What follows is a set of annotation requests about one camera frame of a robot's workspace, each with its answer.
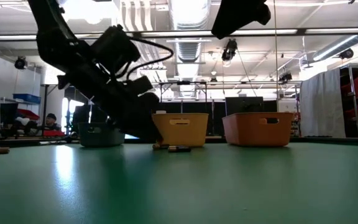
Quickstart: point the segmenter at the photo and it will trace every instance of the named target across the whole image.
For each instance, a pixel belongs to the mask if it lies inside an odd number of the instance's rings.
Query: person
[[[56,123],[56,116],[53,113],[49,113],[45,121],[44,130],[61,131],[62,127]]]

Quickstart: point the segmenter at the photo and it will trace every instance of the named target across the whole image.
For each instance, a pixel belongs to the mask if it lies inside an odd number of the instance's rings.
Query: computer monitor
[[[264,101],[264,112],[277,112],[277,100]]]
[[[17,103],[0,103],[0,124],[13,124],[17,117]]]
[[[263,97],[226,97],[226,116],[235,113],[263,112]]]

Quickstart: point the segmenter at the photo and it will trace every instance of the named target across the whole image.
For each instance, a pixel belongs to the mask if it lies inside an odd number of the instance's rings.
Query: security camera
[[[339,54],[340,59],[345,59],[345,58],[349,59],[349,58],[352,58],[353,56],[354,56],[354,52],[352,49],[347,49]]]
[[[24,56],[19,56],[15,61],[15,68],[19,70],[24,70],[27,68],[27,61]]]
[[[283,82],[284,84],[288,83],[288,81],[292,80],[292,75],[290,72],[287,72],[283,75],[280,75],[280,78],[278,79],[280,82]]]

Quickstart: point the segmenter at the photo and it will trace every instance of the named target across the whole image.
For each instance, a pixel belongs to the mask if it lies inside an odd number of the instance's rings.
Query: yellow plastic bin
[[[153,120],[163,137],[159,144],[200,147],[205,143],[206,113],[153,114]]]

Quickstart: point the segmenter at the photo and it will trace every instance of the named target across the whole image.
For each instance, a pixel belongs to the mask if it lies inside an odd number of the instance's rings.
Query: cable
[[[244,71],[246,72],[246,76],[247,76],[247,78],[248,78],[249,84],[251,85],[251,89],[252,89],[252,91],[254,92],[255,96],[258,97],[258,95],[256,94],[256,92],[255,92],[255,90],[254,90],[254,87],[252,86],[251,79],[250,79],[249,76],[248,76],[246,66],[244,65],[244,62],[242,61],[242,58],[241,58],[241,54],[240,54],[239,49],[237,49],[237,52],[239,53],[239,57],[240,57],[240,60],[241,60],[241,64],[242,64],[242,67],[244,68]]]
[[[349,4],[349,1],[335,1],[335,2],[316,2],[316,3],[289,3],[289,2],[275,2],[268,1],[266,2],[266,5],[268,6],[279,6],[279,7],[316,7],[316,6],[333,6],[333,5],[339,5],[339,4]]]
[[[20,11],[20,12],[29,12],[29,13],[32,13],[31,10],[18,9],[18,8],[14,7],[14,6],[4,6],[4,7],[9,8],[9,9],[14,9],[14,10],[17,10],[17,11]]]
[[[124,70],[120,74],[116,75],[116,78],[123,77],[125,75],[125,73],[127,73],[130,64],[131,64],[131,62],[128,62],[127,65],[125,66]]]
[[[17,70],[17,72],[16,72],[15,87],[13,88],[13,94],[16,93],[17,77],[19,75],[19,69],[16,69],[16,70]]]
[[[277,112],[280,112],[278,109],[278,100],[280,98],[280,93],[278,92],[278,50],[277,50],[277,13],[276,13],[276,0],[273,0],[274,3],[274,39],[276,43],[276,93],[277,93]]]
[[[141,67],[146,66],[146,65],[151,65],[151,64],[154,64],[154,63],[158,63],[158,62],[163,62],[165,60],[168,60],[168,59],[172,58],[172,56],[173,56],[173,50],[168,48],[168,47],[166,47],[166,46],[164,46],[164,45],[157,44],[157,43],[154,43],[154,42],[151,42],[151,41],[148,41],[148,40],[138,39],[138,38],[135,38],[135,37],[128,37],[128,38],[130,38],[131,40],[134,40],[134,41],[138,41],[138,42],[141,42],[141,43],[144,43],[144,44],[149,44],[151,46],[167,50],[167,51],[170,52],[170,55],[168,55],[168,56],[166,56],[164,58],[156,59],[156,60],[153,60],[153,61],[150,61],[150,62],[143,63],[141,65],[135,66],[134,68],[132,68],[127,73],[127,80],[129,80],[129,75],[131,75],[131,73],[134,72],[135,70],[137,70],[138,68],[141,68]]]

